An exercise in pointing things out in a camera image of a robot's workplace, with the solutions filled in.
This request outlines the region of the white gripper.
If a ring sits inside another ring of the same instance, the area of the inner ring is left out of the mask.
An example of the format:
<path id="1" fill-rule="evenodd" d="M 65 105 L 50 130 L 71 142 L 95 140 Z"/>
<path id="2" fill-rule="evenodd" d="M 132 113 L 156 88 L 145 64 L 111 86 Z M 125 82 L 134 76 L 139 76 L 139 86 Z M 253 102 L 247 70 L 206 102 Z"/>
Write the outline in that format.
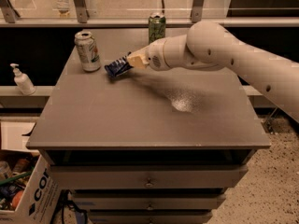
<path id="1" fill-rule="evenodd" d="M 127 62 L 133 68 L 146 69 L 150 66 L 155 71 L 166 71 L 170 67 L 164 58 L 165 39 L 158 39 L 142 49 L 130 53 Z"/>

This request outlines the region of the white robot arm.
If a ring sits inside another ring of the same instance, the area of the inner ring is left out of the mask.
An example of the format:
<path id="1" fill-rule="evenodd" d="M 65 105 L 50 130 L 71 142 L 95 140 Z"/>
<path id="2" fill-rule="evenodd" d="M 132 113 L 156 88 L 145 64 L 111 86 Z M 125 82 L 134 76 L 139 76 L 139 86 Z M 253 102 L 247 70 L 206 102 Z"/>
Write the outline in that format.
<path id="1" fill-rule="evenodd" d="M 226 67 L 299 121 L 299 66 L 242 42 L 223 26 L 199 21 L 186 34 L 158 39 L 127 57 L 134 68 L 219 70 Z"/>

